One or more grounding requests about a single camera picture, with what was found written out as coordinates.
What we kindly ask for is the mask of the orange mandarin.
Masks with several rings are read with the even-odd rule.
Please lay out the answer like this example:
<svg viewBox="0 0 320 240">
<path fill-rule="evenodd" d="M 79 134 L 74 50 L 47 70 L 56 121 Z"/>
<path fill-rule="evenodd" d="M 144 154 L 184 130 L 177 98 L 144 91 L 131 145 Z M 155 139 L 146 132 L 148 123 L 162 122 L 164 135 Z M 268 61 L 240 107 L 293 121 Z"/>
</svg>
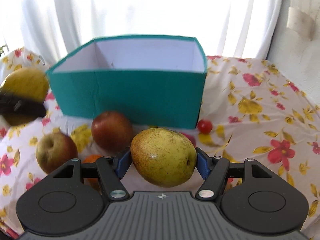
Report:
<svg viewBox="0 0 320 240">
<path fill-rule="evenodd" d="M 98 182 L 98 174 L 97 174 L 95 162 L 97 159 L 102 158 L 102 157 L 103 157 L 102 155 L 93 154 L 93 155 L 87 156 L 82 162 L 83 164 L 90 164 L 88 169 L 85 169 L 86 183 L 88 185 L 90 185 L 90 187 L 92 187 L 93 189 L 95 189 L 96 191 L 99 191 L 99 192 L 100 192 L 100 186 L 99 186 L 99 182 Z"/>
</svg>

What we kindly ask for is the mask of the teal cardboard box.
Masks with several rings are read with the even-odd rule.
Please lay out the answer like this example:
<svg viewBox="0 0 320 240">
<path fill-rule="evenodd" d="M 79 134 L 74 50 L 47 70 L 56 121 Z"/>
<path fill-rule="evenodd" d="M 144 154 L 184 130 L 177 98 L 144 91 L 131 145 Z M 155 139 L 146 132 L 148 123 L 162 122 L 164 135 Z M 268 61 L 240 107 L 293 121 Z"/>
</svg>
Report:
<svg viewBox="0 0 320 240">
<path fill-rule="evenodd" d="M 118 111 L 135 124 L 183 129 L 197 125 L 206 75 L 199 41 L 171 35 L 94 38 L 47 72 L 64 115 Z"/>
</svg>

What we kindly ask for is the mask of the yellow mango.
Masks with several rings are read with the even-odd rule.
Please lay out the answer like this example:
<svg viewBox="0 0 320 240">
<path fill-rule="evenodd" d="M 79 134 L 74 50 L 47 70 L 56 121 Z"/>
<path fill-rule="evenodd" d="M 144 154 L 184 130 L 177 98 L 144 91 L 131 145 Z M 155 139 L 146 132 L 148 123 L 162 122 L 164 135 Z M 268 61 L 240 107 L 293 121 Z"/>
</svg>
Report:
<svg viewBox="0 0 320 240">
<path fill-rule="evenodd" d="M 49 89 L 46 74 L 39 68 L 20 68 L 9 74 L 1 83 L 1 93 L 13 94 L 44 104 Z M 19 114 L 1 114 L 10 126 L 31 122 L 36 117 Z"/>
</svg>

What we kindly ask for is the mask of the red apple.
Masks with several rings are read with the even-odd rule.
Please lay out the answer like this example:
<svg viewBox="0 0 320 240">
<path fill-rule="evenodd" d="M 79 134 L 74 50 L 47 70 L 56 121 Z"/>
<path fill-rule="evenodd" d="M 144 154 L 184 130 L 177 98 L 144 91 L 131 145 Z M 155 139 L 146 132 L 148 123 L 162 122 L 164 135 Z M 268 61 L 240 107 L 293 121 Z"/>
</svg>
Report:
<svg viewBox="0 0 320 240">
<path fill-rule="evenodd" d="M 106 111 L 98 115 L 92 122 L 91 131 L 94 142 L 110 152 L 122 151 L 133 139 L 131 122 L 116 111 Z"/>
</svg>

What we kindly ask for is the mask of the green-red apple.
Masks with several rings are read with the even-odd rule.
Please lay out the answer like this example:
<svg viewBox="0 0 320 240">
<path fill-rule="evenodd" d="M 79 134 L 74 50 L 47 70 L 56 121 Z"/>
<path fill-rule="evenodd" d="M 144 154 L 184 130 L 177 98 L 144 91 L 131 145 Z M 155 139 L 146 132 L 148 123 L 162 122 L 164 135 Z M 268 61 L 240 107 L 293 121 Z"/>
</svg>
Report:
<svg viewBox="0 0 320 240">
<path fill-rule="evenodd" d="M 75 142 L 62 132 L 45 135 L 36 146 L 36 160 L 39 167 L 50 174 L 65 162 L 78 158 Z"/>
</svg>

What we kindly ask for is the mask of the yellow-green pear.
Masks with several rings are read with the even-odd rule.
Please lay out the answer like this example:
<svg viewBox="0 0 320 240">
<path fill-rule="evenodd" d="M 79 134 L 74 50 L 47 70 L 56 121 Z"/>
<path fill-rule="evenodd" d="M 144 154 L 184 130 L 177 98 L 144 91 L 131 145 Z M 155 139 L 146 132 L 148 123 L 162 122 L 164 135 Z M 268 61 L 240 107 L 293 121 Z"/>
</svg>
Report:
<svg viewBox="0 0 320 240">
<path fill-rule="evenodd" d="M 130 146 L 137 172 L 149 183 L 176 187 L 188 181 L 195 170 L 195 146 L 183 134 L 164 128 L 138 133 Z"/>
</svg>

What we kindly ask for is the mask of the cherry tomato by box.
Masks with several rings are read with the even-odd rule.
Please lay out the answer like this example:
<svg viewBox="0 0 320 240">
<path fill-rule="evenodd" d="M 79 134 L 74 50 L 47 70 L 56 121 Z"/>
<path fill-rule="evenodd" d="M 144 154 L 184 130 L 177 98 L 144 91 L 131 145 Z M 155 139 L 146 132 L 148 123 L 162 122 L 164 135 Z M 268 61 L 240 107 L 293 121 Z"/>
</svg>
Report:
<svg viewBox="0 0 320 240">
<path fill-rule="evenodd" d="M 199 130 L 200 133 L 209 134 L 213 129 L 213 124 L 210 120 L 201 119 L 197 123 L 197 129 Z"/>
</svg>

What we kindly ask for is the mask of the white curtain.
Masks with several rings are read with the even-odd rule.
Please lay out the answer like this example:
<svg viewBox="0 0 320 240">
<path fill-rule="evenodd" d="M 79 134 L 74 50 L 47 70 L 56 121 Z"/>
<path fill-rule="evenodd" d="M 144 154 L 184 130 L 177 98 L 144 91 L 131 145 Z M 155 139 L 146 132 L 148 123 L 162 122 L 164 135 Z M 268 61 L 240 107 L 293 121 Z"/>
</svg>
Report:
<svg viewBox="0 0 320 240">
<path fill-rule="evenodd" d="M 205 54 L 264 59 L 282 0 L 1 0 L 1 44 L 54 63 L 95 37 L 195 37 Z"/>
</svg>

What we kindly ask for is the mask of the floral tablecloth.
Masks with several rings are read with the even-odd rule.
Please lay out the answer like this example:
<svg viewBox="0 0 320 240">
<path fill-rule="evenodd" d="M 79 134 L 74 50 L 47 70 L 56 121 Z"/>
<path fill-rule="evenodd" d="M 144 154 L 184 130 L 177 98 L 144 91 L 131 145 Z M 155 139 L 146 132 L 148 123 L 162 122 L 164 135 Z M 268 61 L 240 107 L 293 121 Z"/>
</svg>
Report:
<svg viewBox="0 0 320 240">
<path fill-rule="evenodd" d="M 17 199 L 45 176 L 35 158 L 45 134 L 70 135 L 81 159 L 103 154 L 89 120 L 64 116 L 53 93 L 45 103 L 45 118 L 1 126 L 1 231 L 13 238 L 23 232 Z M 319 239 L 319 106 L 269 61 L 210 56 L 201 118 L 213 130 L 208 135 L 186 130 L 185 135 L 208 155 L 235 163 L 257 159 L 298 189 L 309 203 L 303 232 Z"/>
</svg>

